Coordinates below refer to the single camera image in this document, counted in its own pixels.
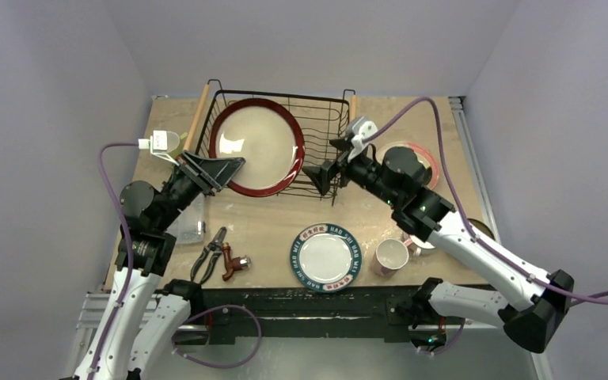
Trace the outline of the red rimmed plate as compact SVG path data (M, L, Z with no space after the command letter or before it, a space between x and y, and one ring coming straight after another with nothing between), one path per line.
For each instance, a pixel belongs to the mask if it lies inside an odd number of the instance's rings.
M243 196L262 198L292 184L303 167L306 144L299 122L284 106L267 98L246 98L216 117L208 154L243 158L229 187Z

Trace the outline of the black pliers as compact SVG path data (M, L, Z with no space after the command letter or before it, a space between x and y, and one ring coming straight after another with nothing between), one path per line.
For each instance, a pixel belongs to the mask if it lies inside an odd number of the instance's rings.
M222 255L222 246L225 241L226 233L227 227L221 227L211 241L203 248L202 253L199 255L190 271L190 280L193 283L204 285L211 278L215 270L215 265ZM195 280L195 277L204 264L207 264L207 266L203 275L199 280Z

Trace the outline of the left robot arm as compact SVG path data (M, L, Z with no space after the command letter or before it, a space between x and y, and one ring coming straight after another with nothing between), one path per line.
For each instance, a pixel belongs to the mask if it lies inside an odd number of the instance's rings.
M176 238L168 228L193 200L223 190L244 164L241 157L202 158L184 151L160 189L137 180L115 196L122 239L113 284L73 379L145 379L177 328L202 318L200 285L174 280L164 287L153 316L143 319L173 253Z

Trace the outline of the clear plastic screw box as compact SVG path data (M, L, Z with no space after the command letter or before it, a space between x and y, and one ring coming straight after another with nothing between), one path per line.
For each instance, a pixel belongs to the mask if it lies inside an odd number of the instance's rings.
M200 243L206 232L205 196L197 196L175 219L167 232L177 239L178 245Z

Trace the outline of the white enamel mug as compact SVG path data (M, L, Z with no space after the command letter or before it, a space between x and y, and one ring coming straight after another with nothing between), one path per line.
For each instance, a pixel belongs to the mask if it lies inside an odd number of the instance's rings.
M423 254L430 254L435 251L435 247L433 244L431 244L429 242L421 241L419 238L417 238L414 235L409 235L404 240L404 245L406 246L408 251L413 256L416 256L416 257L421 256Z

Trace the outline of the light pink mug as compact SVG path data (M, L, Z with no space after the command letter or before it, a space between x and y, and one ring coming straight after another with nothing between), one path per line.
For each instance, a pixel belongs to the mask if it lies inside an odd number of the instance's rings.
M409 249L395 238L381 241L371 258L370 270L377 276L392 277L409 262Z

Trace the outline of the dark ceramic bowl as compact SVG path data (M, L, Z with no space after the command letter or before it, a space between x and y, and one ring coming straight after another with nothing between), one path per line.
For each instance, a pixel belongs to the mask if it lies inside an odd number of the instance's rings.
M487 238L491 241L496 240L495 234L492 232L491 228L481 220L468 218L467 222L473 228L473 231L469 232L473 241L477 241L478 238Z

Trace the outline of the black base frame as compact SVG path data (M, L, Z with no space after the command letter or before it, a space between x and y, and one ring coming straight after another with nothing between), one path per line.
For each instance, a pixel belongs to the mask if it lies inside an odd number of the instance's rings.
M417 306L419 286L349 287L322 294L305 288L203 289L189 303L189 317L214 309L178 329L178 340L209 333L211 344L233 344L238 337L357 338L385 343L424 340L427 331L460 325Z

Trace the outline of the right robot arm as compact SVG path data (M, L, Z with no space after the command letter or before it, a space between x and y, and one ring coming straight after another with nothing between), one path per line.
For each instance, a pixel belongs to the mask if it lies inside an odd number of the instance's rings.
M432 191L431 170L412 148L395 146L381 161L366 152L352 157L351 144L332 140L338 155L322 165L302 167L325 194L334 177L357 184L388 204L400 230L441 249L492 286L491 291L428 279L413 297L412 310L424 322L460 317L501 328L519 347L542 353L567 315L567 294L575 280L559 269L547 272L521 259L469 224L462 209Z

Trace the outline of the pink rimmed large plate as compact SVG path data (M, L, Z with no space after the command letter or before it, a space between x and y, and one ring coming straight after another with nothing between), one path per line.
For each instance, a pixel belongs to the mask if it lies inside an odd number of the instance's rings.
M424 166L425 169L430 169L430 179L426 183L427 188L434 190L439 182L439 163L431 154L431 152L422 146L416 145L409 141L397 141L390 142L378 148L376 158L379 162L382 162L386 152L393 147L408 147L417 156L419 162Z

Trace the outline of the green mug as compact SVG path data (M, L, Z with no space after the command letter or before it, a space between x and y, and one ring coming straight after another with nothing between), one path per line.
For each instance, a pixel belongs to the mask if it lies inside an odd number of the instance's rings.
M187 141L188 138L188 133L184 132L182 134L180 134L180 143L179 146L171 153L171 155L175 158L178 155L181 154L181 152L184 150L184 146L185 146L185 142Z

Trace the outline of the black wire dish rack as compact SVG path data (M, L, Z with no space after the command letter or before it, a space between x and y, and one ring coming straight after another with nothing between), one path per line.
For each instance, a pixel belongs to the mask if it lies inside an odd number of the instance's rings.
M298 151L293 168L285 179L266 190L249 190L232 181L229 187L243 196L264 198L288 195L335 201L340 180L330 179L329 189L321 194L311 179L302 171L306 167L320 166L336 158L337 150L329 141L344 136L355 106L346 97L315 97L301 94L270 93L252 90L219 88L212 97L204 122L197 131L192 152L200 157L215 158L219 150L213 145L219 141L219 125L231 111L240 105L265 105L266 101L279 104L277 113L287 112L285 120L294 127L294 145Z

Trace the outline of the brown handled tool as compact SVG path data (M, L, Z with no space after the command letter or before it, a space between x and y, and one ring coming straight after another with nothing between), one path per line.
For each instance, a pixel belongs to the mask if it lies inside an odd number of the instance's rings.
M248 256L233 256L232 248L229 243L222 244L223 263L225 273L222 280L228 282L236 272L241 272L251 265L252 261Z

